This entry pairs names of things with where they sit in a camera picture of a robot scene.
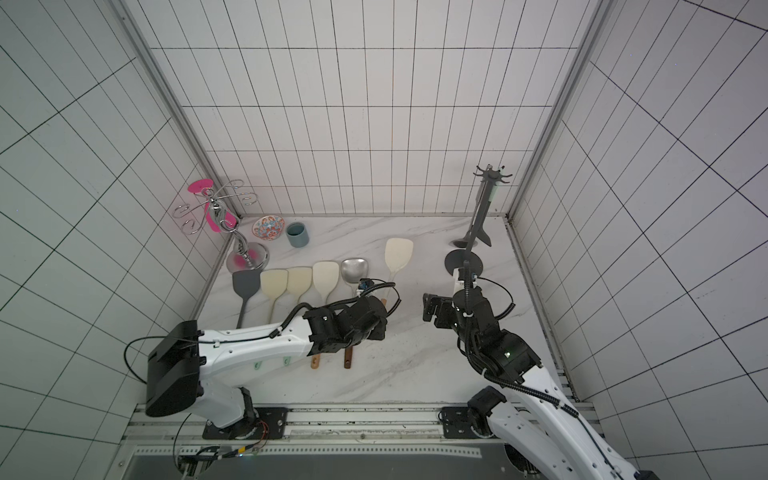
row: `decorative bowl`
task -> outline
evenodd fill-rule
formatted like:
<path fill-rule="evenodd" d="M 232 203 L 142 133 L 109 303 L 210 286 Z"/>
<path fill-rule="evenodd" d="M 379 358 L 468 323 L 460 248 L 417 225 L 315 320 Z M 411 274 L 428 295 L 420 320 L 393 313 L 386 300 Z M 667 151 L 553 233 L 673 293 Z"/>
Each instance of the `decorative bowl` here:
<path fill-rule="evenodd" d="M 277 215 L 266 215 L 253 224 L 253 234 L 261 240 L 275 240 L 283 232 L 286 221 Z"/>

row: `cup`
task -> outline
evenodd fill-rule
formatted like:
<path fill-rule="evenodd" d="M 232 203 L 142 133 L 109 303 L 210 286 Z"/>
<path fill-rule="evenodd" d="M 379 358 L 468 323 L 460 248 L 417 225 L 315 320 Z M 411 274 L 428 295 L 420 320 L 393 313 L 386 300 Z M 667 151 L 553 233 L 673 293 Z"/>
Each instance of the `cup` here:
<path fill-rule="evenodd" d="M 306 227 L 301 222 L 293 222 L 286 228 L 288 242 L 292 247 L 301 248 L 310 242 L 310 235 L 306 232 Z"/>

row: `cream spatula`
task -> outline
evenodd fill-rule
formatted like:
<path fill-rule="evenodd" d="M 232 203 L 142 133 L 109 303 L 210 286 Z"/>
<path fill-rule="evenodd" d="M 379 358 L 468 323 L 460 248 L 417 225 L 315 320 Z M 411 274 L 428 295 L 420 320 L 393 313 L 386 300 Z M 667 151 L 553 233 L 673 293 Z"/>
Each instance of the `cream spatula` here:
<path fill-rule="evenodd" d="M 288 286 L 288 270 L 265 270 L 261 273 L 261 291 L 270 298 L 270 312 L 267 323 L 272 323 L 272 312 L 275 302 L 283 295 Z"/>

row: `metal ladle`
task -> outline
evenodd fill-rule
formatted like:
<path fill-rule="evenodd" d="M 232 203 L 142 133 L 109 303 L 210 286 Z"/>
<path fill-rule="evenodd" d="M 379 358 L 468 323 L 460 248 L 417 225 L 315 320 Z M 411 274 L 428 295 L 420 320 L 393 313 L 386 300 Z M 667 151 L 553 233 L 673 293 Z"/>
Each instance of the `metal ladle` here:
<path fill-rule="evenodd" d="M 364 258 L 348 258 L 341 262 L 341 277 L 352 287 L 352 295 L 357 293 L 360 280 L 368 276 L 368 260 Z"/>

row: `spatula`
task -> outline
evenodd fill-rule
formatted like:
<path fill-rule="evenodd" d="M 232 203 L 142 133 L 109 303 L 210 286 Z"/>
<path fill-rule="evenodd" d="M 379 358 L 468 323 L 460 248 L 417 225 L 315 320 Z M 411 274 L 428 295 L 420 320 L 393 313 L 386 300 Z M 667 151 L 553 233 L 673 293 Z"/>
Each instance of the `spatula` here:
<path fill-rule="evenodd" d="M 406 238 L 390 238 L 386 241 L 384 249 L 384 261 L 389 267 L 389 281 L 395 279 L 395 275 L 402 270 L 413 255 L 413 242 Z"/>
<path fill-rule="evenodd" d="M 288 269 L 288 293 L 299 298 L 312 286 L 312 269 L 308 266 L 296 266 Z"/>
<path fill-rule="evenodd" d="M 312 265 L 312 281 L 315 284 L 315 290 L 323 299 L 320 305 L 325 305 L 328 301 L 328 295 L 336 288 L 339 282 L 339 264 L 336 262 L 317 262 Z M 312 356 L 312 368 L 320 366 L 320 354 Z"/>
<path fill-rule="evenodd" d="M 241 270 L 232 274 L 232 289 L 243 298 L 243 306 L 240 308 L 240 316 L 237 317 L 237 326 L 243 327 L 243 317 L 245 316 L 245 305 L 248 299 L 259 291 L 261 286 L 260 270 Z"/>
<path fill-rule="evenodd" d="M 275 302 L 283 295 L 288 286 L 288 270 L 266 270 L 261 273 L 261 290 L 270 298 L 270 313 L 267 323 L 272 323 L 272 311 L 275 310 Z"/>

